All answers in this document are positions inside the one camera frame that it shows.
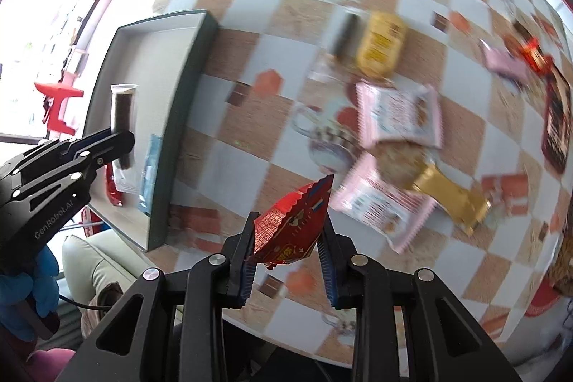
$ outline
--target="silver bolt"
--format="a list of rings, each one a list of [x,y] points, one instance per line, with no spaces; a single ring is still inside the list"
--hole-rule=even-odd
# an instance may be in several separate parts
[[[352,258],[350,258],[350,261],[355,266],[365,266],[368,264],[368,258],[363,254],[355,254]]]
[[[220,266],[225,262],[226,258],[222,254],[214,254],[213,256],[209,257],[209,264],[213,266]]]
[[[418,278],[424,282],[431,282],[434,280],[434,273],[430,269],[422,269],[418,271]]]
[[[159,269],[154,267],[150,267],[149,269],[145,269],[143,271],[143,278],[145,280],[155,280],[159,277]]]

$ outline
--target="blue glove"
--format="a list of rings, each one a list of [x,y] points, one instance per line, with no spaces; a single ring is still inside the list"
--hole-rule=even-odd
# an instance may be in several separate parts
[[[0,275],[0,324],[22,341],[33,341],[34,330],[14,306],[32,293],[40,317],[58,308],[59,287],[55,277],[59,273],[58,261],[47,246],[36,257],[33,277],[28,274]]]

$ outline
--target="pink snack package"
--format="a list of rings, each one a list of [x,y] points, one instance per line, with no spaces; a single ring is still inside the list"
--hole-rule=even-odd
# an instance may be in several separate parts
[[[384,235],[397,253],[404,251],[437,204],[427,194],[383,182],[376,170],[376,158],[366,151],[330,201],[331,208]]]
[[[442,114],[431,86],[400,91],[358,83],[360,144],[370,149],[379,141],[410,141],[442,147]]]
[[[485,66],[490,72],[510,78],[520,84],[526,84],[529,81],[529,65],[521,58],[515,58],[507,51],[489,47],[484,41],[482,41],[482,51]]]

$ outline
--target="gold wrapper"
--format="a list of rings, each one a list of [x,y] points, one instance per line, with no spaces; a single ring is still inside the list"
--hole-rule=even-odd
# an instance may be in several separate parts
[[[476,227],[488,214],[491,203],[478,189],[465,189],[452,182],[435,164],[428,164],[414,181],[413,190],[428,194],[439,202],[457,226],[467,235],[473,235]]]

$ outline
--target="table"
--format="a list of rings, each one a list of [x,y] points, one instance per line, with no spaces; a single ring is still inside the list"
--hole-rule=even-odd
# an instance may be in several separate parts
[[[393,79],[440,93],[439,167],[469,188],[484,174],[525,171],[529,210],[470,238],[436,210],[402,255],[373,229],[330,210],[359,252],[405,272],[433,269],[500,345],[520,321],[551,262],[573,187],[573,157],[558,176],[541,152],[544,89],[520,94],[482,65],[478,41],[503,46],[518,19],[573,82],[561,20],[544,0],[156,0],[156,12],[203,8],[221,31],[181,141],[167,245],[148,253],[166,271],[217,252],[251,210],[325,173],[340,183],[360,154],[354,79],[320,79],[330,22],[344,8],[401,15],[410,27]],[[549,224],[544,240],[542,224]],[[402,363],[403,323],[396,310]],[[225,318],[282,347],[352,363],[353,313],[334,311],[316,252],[257,268],[251,298]]]

